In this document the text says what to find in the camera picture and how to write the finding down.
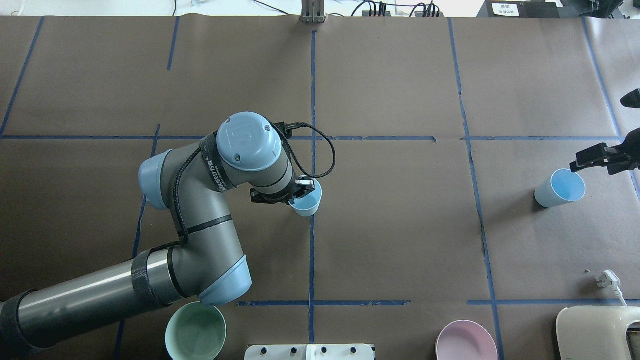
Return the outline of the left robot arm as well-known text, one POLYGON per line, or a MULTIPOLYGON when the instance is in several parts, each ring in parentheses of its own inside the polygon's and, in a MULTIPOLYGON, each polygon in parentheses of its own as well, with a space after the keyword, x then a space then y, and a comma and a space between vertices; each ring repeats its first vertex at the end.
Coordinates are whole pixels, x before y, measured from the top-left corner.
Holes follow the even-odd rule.
POLYGON ((23 359, 99 328, 190 297, 222 306, 251 285, 226 193, 250 185, 258 204, 294 205, 316 190, 292 150, 304 122, 274 123, 256 112, 229 116, 199 141, 159 153, 139 167, 147 203, 169 210, 177 238, 130 260, 1 304, 1 358, 23 359))

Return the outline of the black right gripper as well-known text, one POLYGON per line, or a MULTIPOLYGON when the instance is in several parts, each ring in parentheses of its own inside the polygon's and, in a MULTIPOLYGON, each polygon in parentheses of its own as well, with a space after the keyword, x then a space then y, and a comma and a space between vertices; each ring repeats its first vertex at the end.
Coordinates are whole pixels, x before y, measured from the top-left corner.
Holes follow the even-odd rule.
MULTIPOLYGON (((634 89, 620 100, 627 109, 640 108, 640 89, 634 89)), ((592 167, 606 167, 608 175, 633 171, 640 164, 640 128, 629 132, 621 144, 607 146, 606 143, 598 143, 574 155, 574 161, 569 164, 572 173, 592 167)))

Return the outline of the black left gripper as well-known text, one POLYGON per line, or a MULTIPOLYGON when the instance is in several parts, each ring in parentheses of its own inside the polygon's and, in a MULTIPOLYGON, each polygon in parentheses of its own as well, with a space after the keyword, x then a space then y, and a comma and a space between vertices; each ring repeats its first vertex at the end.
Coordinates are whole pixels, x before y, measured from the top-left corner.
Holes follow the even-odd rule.
POLYGON ((292 176, 282 185, 270 187, 252 187, 250 199, 257 204, 294 204, 316 190, 316 183, 308 176, 292 176))

